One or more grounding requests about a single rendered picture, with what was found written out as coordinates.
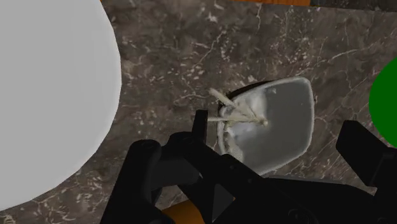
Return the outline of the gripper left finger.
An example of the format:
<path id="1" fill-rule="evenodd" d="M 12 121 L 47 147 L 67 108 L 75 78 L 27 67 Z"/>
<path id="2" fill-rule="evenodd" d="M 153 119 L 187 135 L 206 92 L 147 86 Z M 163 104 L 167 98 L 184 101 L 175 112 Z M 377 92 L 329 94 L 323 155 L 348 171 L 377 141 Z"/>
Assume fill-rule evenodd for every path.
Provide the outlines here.
<path id="1" fill-rule="evenodd" d="M 207 111 L 165 145 L 130 145 L 100 224 L 259 224 L 262 177 L 205 143 Z"/>

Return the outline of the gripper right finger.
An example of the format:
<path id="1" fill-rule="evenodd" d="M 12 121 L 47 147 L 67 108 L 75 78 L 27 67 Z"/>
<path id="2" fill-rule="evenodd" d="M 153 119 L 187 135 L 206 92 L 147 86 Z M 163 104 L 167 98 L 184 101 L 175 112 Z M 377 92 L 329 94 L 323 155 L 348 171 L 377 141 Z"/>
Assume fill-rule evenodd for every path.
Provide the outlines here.
<path id="1" fill-rule="evenodd" d="M 366 186 L 377 189 L 376 199 L 397 202 L 397 148 L 384 144 L 358 121 L 346 120 L 336 149 Z"/>

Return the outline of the white square dish with sticks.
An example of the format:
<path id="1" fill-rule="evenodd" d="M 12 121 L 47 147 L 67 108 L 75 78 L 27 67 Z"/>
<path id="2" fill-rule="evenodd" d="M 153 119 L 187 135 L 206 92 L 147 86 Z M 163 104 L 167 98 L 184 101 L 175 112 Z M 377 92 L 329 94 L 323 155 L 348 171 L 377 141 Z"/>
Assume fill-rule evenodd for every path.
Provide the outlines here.
<path id="1" fill-rule="evenodd" d="M 314 131 L 314 96 L 301 76 L 261 81 L 230 94 L 210 89 L 221 103 L 217 124 L 219 152 L 260 176 L 302 156 Z"/>

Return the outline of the green round object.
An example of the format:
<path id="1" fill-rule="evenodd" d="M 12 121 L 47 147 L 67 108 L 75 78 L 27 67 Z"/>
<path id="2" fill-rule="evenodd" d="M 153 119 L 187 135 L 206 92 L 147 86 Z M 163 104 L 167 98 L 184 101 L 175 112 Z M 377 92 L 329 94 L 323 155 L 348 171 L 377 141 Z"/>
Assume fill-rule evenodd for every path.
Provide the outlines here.
<path id="1" fill-rule="evenodd" d="M 369 112 L 379 134 L 397 148 L 397 57 L 381 70 L 372 83 Z"/>

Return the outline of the large white round plate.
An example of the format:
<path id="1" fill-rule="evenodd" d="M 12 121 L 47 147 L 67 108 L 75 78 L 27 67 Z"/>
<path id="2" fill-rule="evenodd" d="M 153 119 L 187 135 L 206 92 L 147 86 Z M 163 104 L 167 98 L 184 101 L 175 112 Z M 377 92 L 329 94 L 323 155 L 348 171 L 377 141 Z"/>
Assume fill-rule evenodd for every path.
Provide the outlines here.
<path id="1" fill-rule="evenodd" d="M 97 151 L 122 86 L 103 0 L 0 0 L 0 211 L 59 186 Z"/>

